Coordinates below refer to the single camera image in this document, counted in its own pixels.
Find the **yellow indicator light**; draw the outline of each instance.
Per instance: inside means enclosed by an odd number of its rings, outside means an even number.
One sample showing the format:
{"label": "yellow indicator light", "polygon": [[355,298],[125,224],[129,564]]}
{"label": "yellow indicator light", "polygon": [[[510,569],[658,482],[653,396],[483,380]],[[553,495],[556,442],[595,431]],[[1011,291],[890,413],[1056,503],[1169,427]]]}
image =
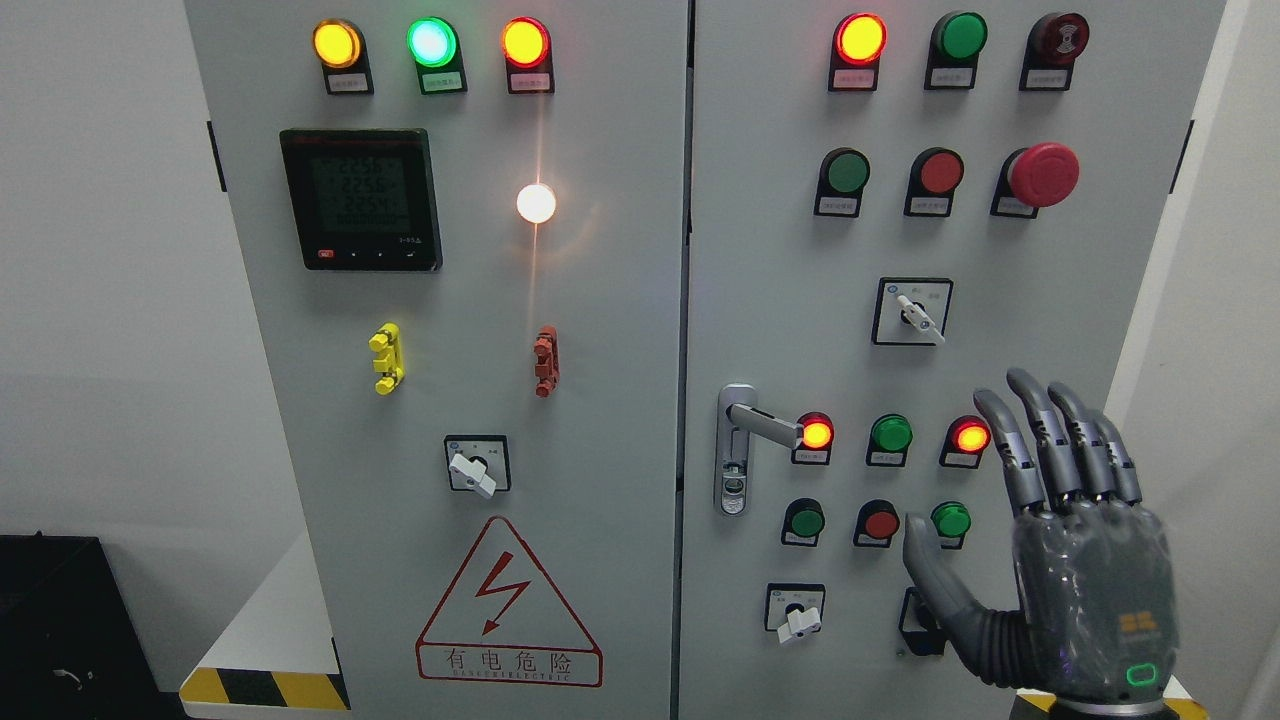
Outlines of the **yellow indicator light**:
{"label": "yellow indicator light", "polygon": [[956,433],[956,448],[961,452],[979,452],[991,442],[991,433],[982,425],[966,425]]}
{"label": "yellow indicator light", "polygon": [[884,51],[888,31],[884,20],[870,13],[849,15],[836,31],[836,53],[846,63],[865,65]]}
{"label": "yellow indicator light", "polygon": [[526,184],[516,196],[516,211],[535,225],[556,214],[556,192],[540,182]]}
{"label": "yellow indicator light", "polygon": [[518,68],[532,68],[545,60],[550,46],[547,27],[534,18],[516,18],[502,29],[502,51]]}
{"label": "yellow indicator light", "polygon": [[804,427],[805,447],[818,450],[819,447],[827,447],[828,442],[831,442],[831,425],[827,423],[809,423]]}
{"label": "yellow indicator light", "polygon": [[349,68],[360,59],[360,33],[347,20],[320,20],[311,33],[311,45],[320,61],[330,68]]}

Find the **high voltage warning triangle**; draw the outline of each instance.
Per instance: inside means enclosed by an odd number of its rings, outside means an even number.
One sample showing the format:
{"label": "high voltage warning triangle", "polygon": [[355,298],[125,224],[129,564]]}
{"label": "high voltage warning triangle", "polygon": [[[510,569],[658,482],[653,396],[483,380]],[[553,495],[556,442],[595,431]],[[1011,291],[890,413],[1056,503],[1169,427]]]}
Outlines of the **high voltage warning triangle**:
{"label": "high voltage warning triangle", "polygon": [[417,638],[417,671],[598,688],[604,655],[511,520],[494,515]]}

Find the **red push button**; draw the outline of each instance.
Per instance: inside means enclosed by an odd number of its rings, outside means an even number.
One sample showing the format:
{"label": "red push button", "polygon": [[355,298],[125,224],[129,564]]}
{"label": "red push button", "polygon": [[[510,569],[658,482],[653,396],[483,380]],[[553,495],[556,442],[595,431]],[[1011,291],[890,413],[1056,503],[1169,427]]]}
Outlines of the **red push button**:
{"label": "red push button", "polygon": [[879,511],[873,512],[870,518],[867,518],[867,534],[876,539],[888,539],[893,537],[897,528],[897,515],[893,515],[892,512]]}
{"label": "red push button", "polygon": [[1052,13],[1032,28],[1032,49],[1051,65],[1068,65],[1089,44],[1089,23],[1079,13]]}
{"label": "red push button", "polygon": [[934,195],[951,192],[964,177],[964,163],[950,150],[938,150],[920,167],[920,184]]}
{"label": "red push button", "polygon": [[1032,208],[1048,208],[1066,200],[1079,179],[1079,158],[1060,142],[1028,147],[1009,168],[1014,197]]}

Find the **white indicator light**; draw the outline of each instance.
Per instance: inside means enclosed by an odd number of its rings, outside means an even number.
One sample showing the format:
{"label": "white indicator light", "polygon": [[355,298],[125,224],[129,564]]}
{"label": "white indicator light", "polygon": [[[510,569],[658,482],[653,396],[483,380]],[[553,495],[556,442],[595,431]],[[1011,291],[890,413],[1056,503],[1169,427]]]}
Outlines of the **white indicator light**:
{"label": "white indicator light", "polygon": [[526,184],[516,196],[516,211],[535,225],[556,214],[556,192],[540,182]]}

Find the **lcd display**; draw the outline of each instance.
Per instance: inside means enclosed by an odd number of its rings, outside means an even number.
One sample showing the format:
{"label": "lcd display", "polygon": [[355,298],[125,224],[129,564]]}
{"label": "lcd display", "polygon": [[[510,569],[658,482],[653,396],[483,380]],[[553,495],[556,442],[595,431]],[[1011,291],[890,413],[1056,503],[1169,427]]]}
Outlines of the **lcd display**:
{"label": "lcd display", "polygon": [[408,197],[399,158],[312,158],[320,228],[332,233],[407,233]]}

